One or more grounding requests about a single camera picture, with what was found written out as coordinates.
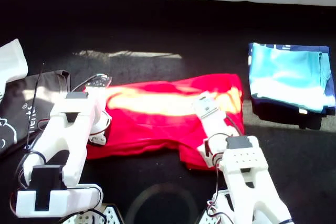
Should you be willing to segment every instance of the black fabric backdrop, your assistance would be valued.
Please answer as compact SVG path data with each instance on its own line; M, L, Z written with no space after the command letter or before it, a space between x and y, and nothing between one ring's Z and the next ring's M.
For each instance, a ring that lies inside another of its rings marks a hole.
M247 67L251 41L328 45L335 76L334 7L198 0L0 0L0 6L0 44L18 38L29 74L38 73L43 61L45 71L68 70L73 87L97 72L113 76L113 84L239 74L245 92L246 133L259 138L270 174L293 219L299 224L334 223L335 117L313 118L317 128L322 121L321 129L302 130L311 119L296 123L291 114L268 108L261 113L282 118L281 122L289 119L292 125L262 121L253 113ZM22 154L0 163L2 223L53 223L55 219L17 219L10 212L11 179ZM123 216L142 191L169 182L192 195L196 220L214 193L215 173L188 170L178 156L161 150L87 161L81 181L100 185L104 202L117 204ZM223 179L220 184L225 187ZM135 223L187 223L189 215L184 199L162 193L140 208Z

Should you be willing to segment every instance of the cable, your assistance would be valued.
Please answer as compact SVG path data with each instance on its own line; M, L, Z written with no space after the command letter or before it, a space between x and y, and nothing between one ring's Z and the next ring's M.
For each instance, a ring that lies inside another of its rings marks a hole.
M81 82L80 84L78 84L77 86L75 86L72 90L72 92L75 92L77 89L79 89L81 86L83 86L84 84L88 83L89 81L91 81L92 79L98 77L98 76L105 76L104 73L96 73L94 76L89 77L88 79L86 79L85 81Z
M232 120L232 118L228 114L226 114L226 117L228 118L228 120L230 121L230 123L232 124L232 126L236 129L236 131L238 132L239 136L242 136L243 135L242 131L237 126L237 124Z
M26 185L24 185L24 184L22 183L22 175L23 175L23 174L24 174L24 172L23 172L23 169L22 169L22 170L19 172L18 182L19 182L19 184L21 185L22 188L27 189L28 186L26 186Z
M70 219L74 215L78 215L78 214L82 215L82 214L84 214L86 212L94 212L94 213L100 215L104 219L104 223L103 224L107 223L106 216L103 213L101 213L100 211L98 211L98 210L95 209L100 204L100 201L101 201L101 191L97 187L94 187L94 186L90 186L90 187L68 187L68 189L76 189L76 190L77 189L90 189L90 188L94 188L94 189L96 189L99 192L99 200L98 200L97 204L93 208L90 208L88 210L74 212L74 213L72 213L72 214L70 214L68 216L65 216L65 217L61 218L60 220L58 220L55 224L61 224L61 223L65 222L65 221L67 221L68 219Z
M99 133L102 133L102 132L106 131L111 124L111 117L109 116L109 114L105 110L102 110L101 112L104 113L106 115L106 117L108 118L107 123L106 123L106 127L105 127L105 129L103 129L99 132L91 133L90 136L98 135Z
M36 83L35 83L35 89L34 89L34 96L33 96L33 101L31 102L31 109L30 109L30 115L29 115L29 121L28 121L28 129L27 129L27 143L26 143L26 149L28 149L29 147L29 136L30 136L30 124L31 124L31 120L32 120L32 114L34 111L34 105L35 105L35 100L36 100L36 93L37 93L37 86L38 86L38 81L40 79L40 76L42 74L44 68L44 62L42 63L41 69L40 69L40 73L38 74Z
M41 120L39 120L39 121L37 122L37 128L38 128L40 131L44 131L44 129L41 128L40 123L42 123L42 122L49 122L49 120L50 120L50 118L42 118Z
M210 210L211 208L214 207L214 205L216 204L217 198L218 198L218 193L219 193L219 192L218 192L218 180L219 180L219 174L218 174L218 162L219 162L220 160L221 160L221 158L218 159L218 160L216 161L216 164L215 164L215 167L216 167L216 196L215 196L215 199L213 200L213 202L212 202L210 205L207 206L207 208L206 208L206 214L207 214L209 217L216 217L216 216L218 216L218 215L225 215L226 218L227 218L232 224L234 224L234 222L231 220L230 216L229 216L228 214L224 213L224 212L216 212L216 213L214 213L214 214L209 214L209 210Z

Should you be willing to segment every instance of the red t-shirt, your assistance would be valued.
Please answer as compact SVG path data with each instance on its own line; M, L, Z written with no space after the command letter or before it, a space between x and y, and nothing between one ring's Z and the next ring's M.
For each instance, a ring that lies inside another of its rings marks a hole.
M236 74L208 74L175 82L143 82L107 88L112 116L105 146L88 145L88 159L176 149L188 168L208 169L197 147L206 137L192 104L209 91L243 132L242 85Z

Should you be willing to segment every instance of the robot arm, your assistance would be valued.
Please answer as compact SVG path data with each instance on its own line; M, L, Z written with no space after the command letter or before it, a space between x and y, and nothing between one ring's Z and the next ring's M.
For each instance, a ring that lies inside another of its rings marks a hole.
M238 136L238 132L228 128L224 123L225 113L208 92L199 95L194 109L208 137L198 150L208 167L216 166L223 172L228 187L214 195L212 212L225 213L216 218L229 224L293 223L269 175L257 138Z
M43 134L23 163L28 188L17 194L19 217L64 217L101 206L103 193L99 186L78 184L90 135L103 132L111 121L107 113L102 113L105 103L100 101L101 89L68 93L55 103ZM69 151L64 166L45 164L61 150Z

